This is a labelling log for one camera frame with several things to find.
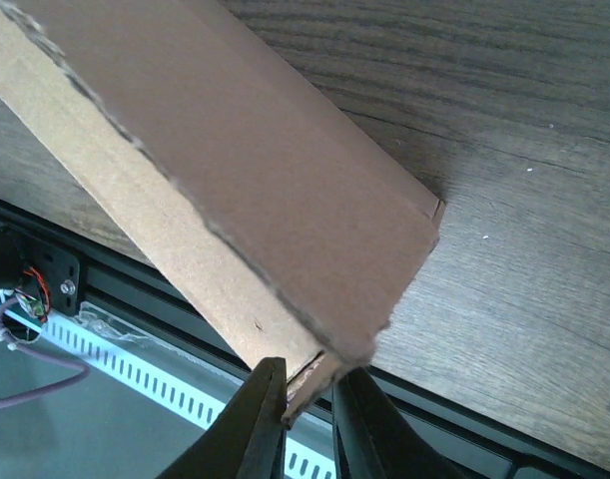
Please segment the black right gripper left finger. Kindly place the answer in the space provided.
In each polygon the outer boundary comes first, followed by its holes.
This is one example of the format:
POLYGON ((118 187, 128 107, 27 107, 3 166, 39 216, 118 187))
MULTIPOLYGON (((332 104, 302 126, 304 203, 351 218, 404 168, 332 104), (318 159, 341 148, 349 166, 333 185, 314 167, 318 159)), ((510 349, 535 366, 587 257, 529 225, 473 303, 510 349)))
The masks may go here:
POLYGON ((216 422, 159 474, 164 479, 282 478, 287 428, 286 361, 267 357, 216 422))

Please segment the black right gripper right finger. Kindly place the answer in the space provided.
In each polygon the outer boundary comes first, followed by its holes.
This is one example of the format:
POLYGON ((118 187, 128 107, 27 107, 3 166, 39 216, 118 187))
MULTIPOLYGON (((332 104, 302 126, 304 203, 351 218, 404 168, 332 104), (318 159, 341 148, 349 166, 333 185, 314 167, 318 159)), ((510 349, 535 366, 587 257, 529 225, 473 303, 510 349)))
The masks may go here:
POLYGON ((338 478, 462 478, 411 428, 364 368, 332 389, 338 478))

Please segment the cardboard box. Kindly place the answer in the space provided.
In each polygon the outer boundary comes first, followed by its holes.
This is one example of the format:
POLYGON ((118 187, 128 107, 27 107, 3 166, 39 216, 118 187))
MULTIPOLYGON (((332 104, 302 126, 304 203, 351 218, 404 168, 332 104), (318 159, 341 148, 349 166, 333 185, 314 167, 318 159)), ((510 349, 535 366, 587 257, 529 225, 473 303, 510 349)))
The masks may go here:
POLYGON ((0 99, 292 424, 367 365, 443 202, 216 1, 0 1, 0 99))

